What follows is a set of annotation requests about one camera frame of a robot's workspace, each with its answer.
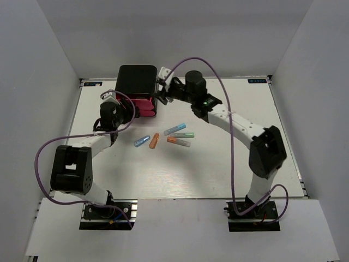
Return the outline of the pink bottom drawer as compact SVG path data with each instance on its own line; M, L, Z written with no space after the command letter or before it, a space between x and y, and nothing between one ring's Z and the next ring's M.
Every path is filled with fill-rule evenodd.
M140 110L139 111L140 117L154 117L156 114L157 113L154 110Z

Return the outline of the pink drawer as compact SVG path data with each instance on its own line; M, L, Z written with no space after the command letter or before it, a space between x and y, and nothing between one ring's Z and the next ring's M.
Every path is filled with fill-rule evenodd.
M154 110L140 110L139 111L140 117L154 117L156 114L157 113Z
M140 110L154 109L153 98L150 94L126 94Z

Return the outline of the pink top drawer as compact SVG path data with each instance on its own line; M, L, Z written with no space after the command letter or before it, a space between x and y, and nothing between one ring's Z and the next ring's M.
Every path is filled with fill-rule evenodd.
M153 98L150 94L126 94L140 110L154 109Z

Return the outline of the blue translucent lead case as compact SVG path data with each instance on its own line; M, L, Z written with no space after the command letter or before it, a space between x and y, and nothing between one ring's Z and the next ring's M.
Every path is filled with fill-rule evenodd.
M139 146L143 145L145 142L147 142L149 139L150 139L149 135L146 135L142 138L139 138L134 142L134 146L139 147Z

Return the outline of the blue capped lead tube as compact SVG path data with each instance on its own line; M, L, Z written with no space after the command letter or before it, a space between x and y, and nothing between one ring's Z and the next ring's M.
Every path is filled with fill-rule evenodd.
M182 130L182 129L184 129L184 128L186 128L186 124L185 124L185 123L181 123L181 124L179 124L179 125L176 125L176 126L174 126L174 127L171 127L171 128L169 128L169 129L165 130L165 131L164 131L164 135L165 135L165 136L168 136L168 135L170 135L170 134L172 134L172 133L175 133L175 132L177 132L177 131L180 131L180 130Z

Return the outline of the green capped lead tube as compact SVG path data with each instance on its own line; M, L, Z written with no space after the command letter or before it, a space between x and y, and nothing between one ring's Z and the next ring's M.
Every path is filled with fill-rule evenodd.
M194 138L195 134L192 132L172 133L170 134L170 137L177 138L177 139Z

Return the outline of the orange capped lead tube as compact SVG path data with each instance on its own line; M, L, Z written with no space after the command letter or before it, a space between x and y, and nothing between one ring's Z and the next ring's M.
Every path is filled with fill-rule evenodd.
M185 140L174 138L174 137L170 137L170 136L167 137L166 141L169 142L169 143L180 145L180 146L184 146L184 147L190 147L191 146L191 142L189 142L189 141L185 141Z

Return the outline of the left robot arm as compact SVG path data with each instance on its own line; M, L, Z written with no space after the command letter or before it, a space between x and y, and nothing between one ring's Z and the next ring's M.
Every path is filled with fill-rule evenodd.
M124 98L101 103L100 117L93 125L93 136L56 148L51 189L97 204L96 210L102 217L111 217L115 204L108 200L110 192L93 181L93 158L115 143L119 126L139 116L140 109Z

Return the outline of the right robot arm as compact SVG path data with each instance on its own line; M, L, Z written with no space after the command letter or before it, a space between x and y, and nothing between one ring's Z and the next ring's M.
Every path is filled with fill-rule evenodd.
M232 134L246 146L253 173L245 198L246 210L250 216L260 217L266 211L265 202L269 200L275 175L287 157L279 129L261 127L232 113L220 99L208 93L206 80L197 70L187 72L185 81L181 82L168 68L161 67L158 83L162 89L155 97L163 104L174 99L189 103L196 117Z

